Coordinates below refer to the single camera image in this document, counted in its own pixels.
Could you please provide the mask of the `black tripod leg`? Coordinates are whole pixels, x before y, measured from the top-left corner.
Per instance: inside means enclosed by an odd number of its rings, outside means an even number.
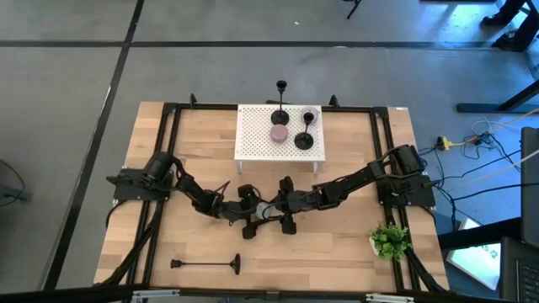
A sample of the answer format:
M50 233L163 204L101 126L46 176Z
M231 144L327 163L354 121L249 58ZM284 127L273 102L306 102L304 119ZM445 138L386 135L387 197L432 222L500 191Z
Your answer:
M352 9L349 11L349 13L347 14L346 16L346 19L351 19L352 15L355 13L356 9L359 7L360 3L362 2L362 0L341 0L345 3L352 3L353 4L353 7Z

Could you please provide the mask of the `black aluminium table frame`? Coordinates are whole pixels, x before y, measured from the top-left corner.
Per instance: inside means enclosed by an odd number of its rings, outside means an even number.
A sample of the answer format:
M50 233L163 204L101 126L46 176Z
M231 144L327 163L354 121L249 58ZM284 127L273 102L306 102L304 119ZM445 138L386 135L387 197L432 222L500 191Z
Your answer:
M389 146L414 142L405 108L324 107L326 161L320 173L310 164L248 162L239 172L234 161L237 107L232 104L143 102L136 116L127 167L141 168L152 155L158 135L178 132L174 154L200 186L216 189L227 183L225 197L237 198L246 183L270 199L279 181L290 176L298 189L353 173L381 156ZM261 226L244 240L242 224L228 225L196 212L190 201L174 193L164 204L157 240L140 256L135 279L153 288L180 290L180 295L239 296L280 300L348 298L396 291L392 264L374 254L368 241L384 221L375 185L349 196L338 208L295 216L297 233L288 236L278 223ZM241 273L228 266L170 268L172 259L228 263L239 253Z

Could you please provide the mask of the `dark laptop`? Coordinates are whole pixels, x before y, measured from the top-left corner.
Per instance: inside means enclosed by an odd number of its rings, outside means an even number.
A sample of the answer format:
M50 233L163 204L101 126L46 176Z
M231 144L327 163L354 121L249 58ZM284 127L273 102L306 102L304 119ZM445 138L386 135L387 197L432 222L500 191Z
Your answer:
M503 300L539 303L539 249L502 239L500 295Z

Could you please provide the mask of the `white tablet screen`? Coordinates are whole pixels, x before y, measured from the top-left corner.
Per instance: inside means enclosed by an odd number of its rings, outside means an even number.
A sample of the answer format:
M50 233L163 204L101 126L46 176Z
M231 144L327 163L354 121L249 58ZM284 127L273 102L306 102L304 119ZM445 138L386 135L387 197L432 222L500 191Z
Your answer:
M446 261L487 288L497 289L500 279L500 242L451 250Z

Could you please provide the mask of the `medium black candlestick holder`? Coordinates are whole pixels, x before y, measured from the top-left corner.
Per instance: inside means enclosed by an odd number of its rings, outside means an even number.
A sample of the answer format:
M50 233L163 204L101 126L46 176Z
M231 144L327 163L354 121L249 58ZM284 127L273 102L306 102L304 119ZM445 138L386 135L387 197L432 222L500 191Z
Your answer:
M276 83L276 87L278 89L280 100L279 100L279 108L275 110L270 119L273 125L287 125L289 122L289 115L283 110L283 94L287 87L287 82L285 80L279 80Z

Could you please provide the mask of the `pink speckled candle tin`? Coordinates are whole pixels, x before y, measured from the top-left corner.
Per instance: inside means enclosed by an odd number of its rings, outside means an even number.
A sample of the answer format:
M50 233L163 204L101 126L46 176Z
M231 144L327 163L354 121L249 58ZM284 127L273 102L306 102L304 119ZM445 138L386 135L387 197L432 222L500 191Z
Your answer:
M288 129L285 125L273 125L269 132L270 139L275 143L283 143L288 137Z

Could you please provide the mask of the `person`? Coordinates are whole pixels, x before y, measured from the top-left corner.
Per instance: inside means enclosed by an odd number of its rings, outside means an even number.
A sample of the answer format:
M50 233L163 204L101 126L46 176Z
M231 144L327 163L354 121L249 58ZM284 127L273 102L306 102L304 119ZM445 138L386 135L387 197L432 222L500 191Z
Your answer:
M503 6L495 14L485 16L481 25L485 27L504 27L518 14L520 9L529 0L506 0ZM539 32L539 11L530 11L520 27L513 33L501 35L492 47L503 51L523 52L528 49L531 42Z

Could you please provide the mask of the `short black candlestick holder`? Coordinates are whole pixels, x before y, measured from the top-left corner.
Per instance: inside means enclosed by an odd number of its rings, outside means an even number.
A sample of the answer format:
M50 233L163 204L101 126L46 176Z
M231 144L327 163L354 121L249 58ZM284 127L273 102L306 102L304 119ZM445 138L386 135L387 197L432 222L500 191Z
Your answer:
M307 132L309 125L314 120L314 115L311 112L306 112L303 116L303 121L305 123L305 130L301 133L298 133L295 136L294 142L298 149L300 150L308 150L313 145L313 138L312 136Z

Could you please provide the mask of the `green plant in white pot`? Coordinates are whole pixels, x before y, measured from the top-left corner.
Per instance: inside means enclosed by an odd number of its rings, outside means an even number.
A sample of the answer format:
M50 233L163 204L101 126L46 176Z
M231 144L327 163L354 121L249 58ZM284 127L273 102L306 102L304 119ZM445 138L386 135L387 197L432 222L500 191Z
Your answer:
M387 226L379 225L371 231L369 240L374 253L382 259L399 260L405 251L412 247L408 239L408 228L393 223Z

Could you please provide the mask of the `black monitor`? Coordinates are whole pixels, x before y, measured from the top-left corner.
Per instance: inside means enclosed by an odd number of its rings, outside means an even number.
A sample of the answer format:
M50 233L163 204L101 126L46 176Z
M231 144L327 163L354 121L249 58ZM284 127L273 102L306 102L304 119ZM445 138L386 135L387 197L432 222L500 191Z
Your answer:
M539 128L521 130L521 236L539 248Z

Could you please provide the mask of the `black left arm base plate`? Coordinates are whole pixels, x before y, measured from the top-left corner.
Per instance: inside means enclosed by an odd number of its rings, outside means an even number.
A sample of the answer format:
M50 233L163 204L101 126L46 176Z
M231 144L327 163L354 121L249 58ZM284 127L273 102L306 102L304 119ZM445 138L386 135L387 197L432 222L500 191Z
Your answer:
M170 191L160 190L142 179L142 170L122 168L116 176L106 180L115 186L113 198L117 200L168 200Z

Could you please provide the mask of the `grey floor box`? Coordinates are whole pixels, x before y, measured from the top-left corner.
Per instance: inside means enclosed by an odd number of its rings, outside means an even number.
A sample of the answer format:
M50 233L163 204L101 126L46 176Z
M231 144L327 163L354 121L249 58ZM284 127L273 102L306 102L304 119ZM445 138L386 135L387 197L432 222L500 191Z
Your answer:
M30 201L32 193L26 189L16 189L7 185L0 184L0 200L5 200L6 202L14 201Z

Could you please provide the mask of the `tall black candlestick holder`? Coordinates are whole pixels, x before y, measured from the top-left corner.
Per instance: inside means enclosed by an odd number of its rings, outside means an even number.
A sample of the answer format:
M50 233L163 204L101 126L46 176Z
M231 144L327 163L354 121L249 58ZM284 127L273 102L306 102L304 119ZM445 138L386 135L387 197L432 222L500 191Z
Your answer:
M188 265L190 266L228 266L233 270L233 272L236 275L239 275L241 273L242 259L241 259L241 255L237 253L234 256L234 258L228 263L208 263L208 262L196 263L196 262L185 262L179 259L172 259L170 261L170 268L180 268L180 267L188 266Z

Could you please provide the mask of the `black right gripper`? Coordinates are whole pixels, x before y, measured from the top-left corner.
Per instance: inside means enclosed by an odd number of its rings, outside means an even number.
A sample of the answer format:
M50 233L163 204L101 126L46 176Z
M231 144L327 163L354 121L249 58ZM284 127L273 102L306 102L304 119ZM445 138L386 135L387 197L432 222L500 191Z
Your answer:
M315 210L318 207L320 193L318 191L294 191L294 184L291 177L286 176L279 181L277 195L273 198L276 209L283 214L272 216L272 221L278 221L281 226L281 232L286 235L296 235L296 223L292 215L300 212Z

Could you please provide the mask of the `black desk leg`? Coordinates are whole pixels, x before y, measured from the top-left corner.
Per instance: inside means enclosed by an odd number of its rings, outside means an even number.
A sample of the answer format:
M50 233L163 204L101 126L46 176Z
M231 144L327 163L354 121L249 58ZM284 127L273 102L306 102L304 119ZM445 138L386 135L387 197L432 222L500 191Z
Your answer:
M539 104L526 104L539 95L539 80L501 104L463 103L456 105L458 113L473 114L526 114L539 109Z

